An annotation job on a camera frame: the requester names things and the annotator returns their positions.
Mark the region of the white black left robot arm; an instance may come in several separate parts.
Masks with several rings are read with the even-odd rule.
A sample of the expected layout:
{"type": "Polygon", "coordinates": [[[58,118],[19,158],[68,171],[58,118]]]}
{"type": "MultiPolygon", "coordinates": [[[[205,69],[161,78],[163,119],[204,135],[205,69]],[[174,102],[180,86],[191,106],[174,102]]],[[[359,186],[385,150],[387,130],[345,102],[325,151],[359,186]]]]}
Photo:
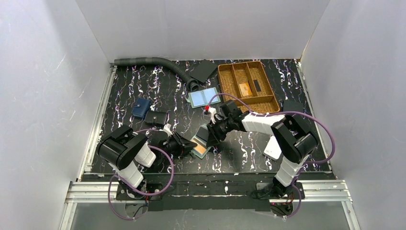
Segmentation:
{"type": "Polygon", "coordinates": [[[139,188],[145,183],[139,167],[155,170],[169,162],[160,150],[165,151],[171,159],[188,154],[195,147],[197,143],[172,132],[170,125],[138,132],[130,126],[122,125],[101,139],[96,153],[108,162],[126,184],[139,188]]]}

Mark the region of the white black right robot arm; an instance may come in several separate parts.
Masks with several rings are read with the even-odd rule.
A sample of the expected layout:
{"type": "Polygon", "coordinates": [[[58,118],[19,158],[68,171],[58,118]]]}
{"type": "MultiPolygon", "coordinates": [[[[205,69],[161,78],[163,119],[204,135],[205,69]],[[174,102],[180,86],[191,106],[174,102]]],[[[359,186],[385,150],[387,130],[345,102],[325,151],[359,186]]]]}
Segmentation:
{"type": "Polygon", "coordinates": [[[275,138],[283,155],[280,168],[272,180],[271,191],[282,194],[292,187],[299,169],[318,146],[316,135],[301,118],[301,113],[288,111],[276,114],[254,114],[242,112],[232,100],[221,106],[222,114],[207,105],[204,113],[211,116],[206,125],[206,145],[215,146],[225,140],[233,130],[258,132],[275,138]]]}

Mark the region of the black credit card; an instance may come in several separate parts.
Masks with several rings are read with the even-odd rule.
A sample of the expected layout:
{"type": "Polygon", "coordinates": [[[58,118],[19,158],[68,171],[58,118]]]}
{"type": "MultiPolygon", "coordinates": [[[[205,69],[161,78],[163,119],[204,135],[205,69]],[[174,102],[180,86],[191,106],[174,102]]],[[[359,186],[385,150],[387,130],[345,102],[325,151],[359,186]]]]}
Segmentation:
{"type": "Polygon", "coordinates": [[[203,142],[207,142],[209,136],[207,128],[204,126],[200,126],[196,133],[196,136],[203,142]]]}

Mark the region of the gold credit card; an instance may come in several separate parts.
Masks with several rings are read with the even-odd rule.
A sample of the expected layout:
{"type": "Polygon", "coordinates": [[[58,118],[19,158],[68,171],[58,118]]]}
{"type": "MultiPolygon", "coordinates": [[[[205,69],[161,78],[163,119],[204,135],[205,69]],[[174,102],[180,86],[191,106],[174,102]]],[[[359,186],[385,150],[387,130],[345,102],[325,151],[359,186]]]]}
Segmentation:
{"type": "Polygon", "coordinates": [[[207,148],[205,146],[198,144],[198,143],[197,143],[196,147],[194,147],[193,149],[196,152],[196,154],[199,156],[204,156],[207,151],[207,148]]]}

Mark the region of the mint green card holder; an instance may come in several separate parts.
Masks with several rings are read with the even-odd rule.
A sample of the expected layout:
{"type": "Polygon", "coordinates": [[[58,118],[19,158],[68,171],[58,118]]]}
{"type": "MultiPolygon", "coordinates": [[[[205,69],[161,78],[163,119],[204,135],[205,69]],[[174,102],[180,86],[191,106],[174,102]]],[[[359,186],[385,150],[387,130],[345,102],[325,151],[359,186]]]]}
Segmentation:
{"type": "Polygon", "coordinates": [[[200,159],[203,159],[210,151],[211,147],[207,147],[208,130],[206,125],[201,125],[195,135],[191,138],[191,141],[197,145],[191,150],[191,152],[200,159]]]}

